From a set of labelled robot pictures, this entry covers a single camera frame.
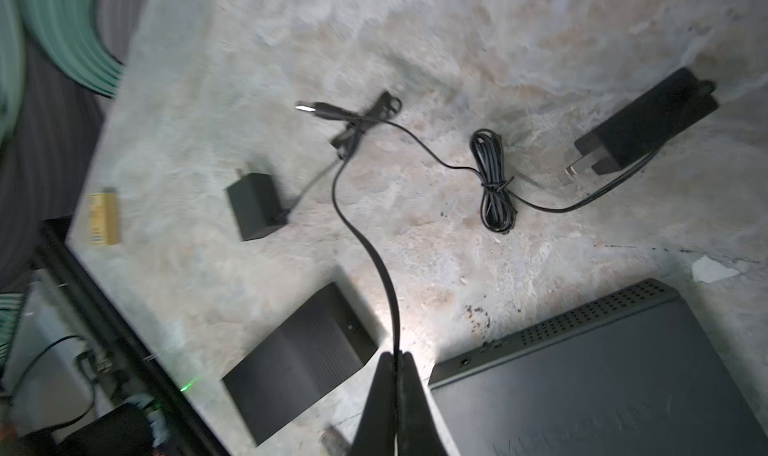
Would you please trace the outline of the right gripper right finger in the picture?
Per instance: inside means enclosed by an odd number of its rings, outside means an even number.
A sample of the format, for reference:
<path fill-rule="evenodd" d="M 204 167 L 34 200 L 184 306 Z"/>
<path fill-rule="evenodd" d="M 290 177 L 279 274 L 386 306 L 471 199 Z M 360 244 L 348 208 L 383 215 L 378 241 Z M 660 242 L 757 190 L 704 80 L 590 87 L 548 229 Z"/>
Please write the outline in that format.
<path fill-rule="evenodd" d="M 397 356 L 397 450 L 403 456 L 446 456 L 413 355 Z"/>

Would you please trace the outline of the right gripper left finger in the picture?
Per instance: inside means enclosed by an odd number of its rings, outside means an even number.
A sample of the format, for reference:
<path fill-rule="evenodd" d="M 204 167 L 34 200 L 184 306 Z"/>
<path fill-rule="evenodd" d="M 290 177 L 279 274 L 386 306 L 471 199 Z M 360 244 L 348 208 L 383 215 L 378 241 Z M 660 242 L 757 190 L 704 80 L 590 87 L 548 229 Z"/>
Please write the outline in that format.
<path fill-rule="evenodd" d="M 396 418 L 395 358 L 386 352 L 378 360 L 349 454 L 392 456 L 395 453 Z"/>

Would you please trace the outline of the small black ribbed switch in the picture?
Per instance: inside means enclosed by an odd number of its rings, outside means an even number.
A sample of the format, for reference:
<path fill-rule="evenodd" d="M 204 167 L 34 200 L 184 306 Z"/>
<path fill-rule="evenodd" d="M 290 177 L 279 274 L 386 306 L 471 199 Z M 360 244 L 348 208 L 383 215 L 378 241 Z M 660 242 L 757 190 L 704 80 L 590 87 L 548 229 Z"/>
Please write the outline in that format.
<path fill-rule="evenodd" d="M 341 289 L 330 283 L 222 382 L 260 445 L 362 369 L 377 350 Z"/>

